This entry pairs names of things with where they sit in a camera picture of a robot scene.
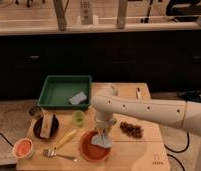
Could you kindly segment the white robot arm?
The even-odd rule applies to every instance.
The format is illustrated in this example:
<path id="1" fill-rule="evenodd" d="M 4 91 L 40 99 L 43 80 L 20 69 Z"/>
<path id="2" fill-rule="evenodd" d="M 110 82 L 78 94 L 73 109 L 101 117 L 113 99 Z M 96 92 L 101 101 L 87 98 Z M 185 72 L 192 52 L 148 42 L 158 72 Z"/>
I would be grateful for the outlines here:
<path id="1" fill-rule="evenodd" d="M 117 113 L 201 137 L 201 103 L 198 102 L 119 97 L 114 85 L 106 85 L 91 97 L 91 106 L 96 110 L 96 125 L 101 128 L 111 127 L 113 114 Z M 195 171 L 201 171 L 201 145 Z"/>

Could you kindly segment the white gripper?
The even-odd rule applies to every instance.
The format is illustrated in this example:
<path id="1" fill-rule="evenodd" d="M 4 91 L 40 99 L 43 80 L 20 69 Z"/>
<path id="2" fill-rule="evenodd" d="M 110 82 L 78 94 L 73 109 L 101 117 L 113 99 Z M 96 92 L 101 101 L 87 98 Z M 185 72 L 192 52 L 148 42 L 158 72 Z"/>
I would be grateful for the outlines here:
<path id="1" fill-rule="evenodd" d="M 97 111 L 95 113 L 96 128 L 100 133 L 107 133 L 117 122 L 112 113 Z"/>

